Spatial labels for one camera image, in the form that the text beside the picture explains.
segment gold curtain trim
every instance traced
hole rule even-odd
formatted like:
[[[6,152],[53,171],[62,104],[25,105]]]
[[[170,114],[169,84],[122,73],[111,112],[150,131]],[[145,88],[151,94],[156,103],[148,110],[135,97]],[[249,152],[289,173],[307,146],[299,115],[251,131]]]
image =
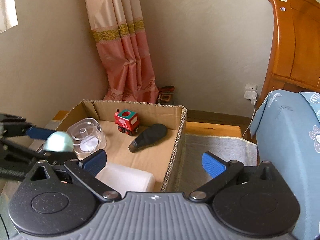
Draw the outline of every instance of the gold curtain trim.
[[[118,28],[113,30],[105,30],[101,32],[92,31],[93,38],[95,42],[99,41],[112,41],[120,38],[121,36],[126,36],[129,33],[134,34],[136,30],[144,30],[143,20],[133,22],[131,24],[121,24]]]

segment red toy train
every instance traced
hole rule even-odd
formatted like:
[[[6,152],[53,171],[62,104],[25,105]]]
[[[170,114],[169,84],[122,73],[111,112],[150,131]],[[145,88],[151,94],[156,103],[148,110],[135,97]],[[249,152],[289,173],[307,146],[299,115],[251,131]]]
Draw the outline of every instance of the red toy train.
[[[128,109],[120,112],[119,109],[117,109],[115,113],[115,123],[118,125],[120,132],[132,136],[137,133],[140,121],[136,112]]]

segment flower pattern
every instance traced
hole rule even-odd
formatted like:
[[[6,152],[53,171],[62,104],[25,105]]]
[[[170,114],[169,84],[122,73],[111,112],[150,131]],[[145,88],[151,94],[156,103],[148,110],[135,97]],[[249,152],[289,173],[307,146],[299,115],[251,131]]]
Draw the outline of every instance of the flower pattern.
[[[319,104],[320,103],[320,94],[319,93],[314,93],[311,97],[310,97],[310,102],[314,103],[314,104]]]
[[[313,131],[309,132],[309,136],[312,140],[315,141],[315,150],[317,153],[320,153],[320,129],[318,126],[313,126]]]
[[[277,101],[276,97],[281,97],[281,96],[282,96],[280,93],[275,93],[275,94],[273,95],[273,93],[270,92],[269,94],[272,94],[272,98],[270,99],[270,101],[269,101],[269,103],[268,103],[268,107],[271,106],[273,100],[274,100],[274,101]]]
[[[123,36],[130,34],[134,34],[136,30],[144,30],[144,22],[143,20],[137,20],[130,24],[121,24],[118,28],[107,29],[104,31],[92,31],[93,38],[95,42],[100,41],[112,41]]]

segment gray gripper base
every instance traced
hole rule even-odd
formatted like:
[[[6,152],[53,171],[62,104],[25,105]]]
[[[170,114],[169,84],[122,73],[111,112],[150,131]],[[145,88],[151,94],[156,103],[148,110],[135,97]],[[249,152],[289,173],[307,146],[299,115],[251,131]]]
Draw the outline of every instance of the gray gripper base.
[[[218,223],[209,206],[186,200],[182,193],[128,192],[103,204],[86,225],[69,234],[36,237],[20,233],[14,240],[245,240]],[[289,234],[273,238],[292,240]]]

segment gray rug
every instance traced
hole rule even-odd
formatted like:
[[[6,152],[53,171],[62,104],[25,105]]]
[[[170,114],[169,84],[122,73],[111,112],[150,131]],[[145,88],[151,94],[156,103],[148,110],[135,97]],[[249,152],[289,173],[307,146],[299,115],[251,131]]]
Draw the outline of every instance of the gray rug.
[[[245,166],[257,165],[257,146],[254,143],[236,137],[186,134],[177,191],[189,195],[212,179],[202,168],[202,154],[206,151],[225,161],[238,160]]]

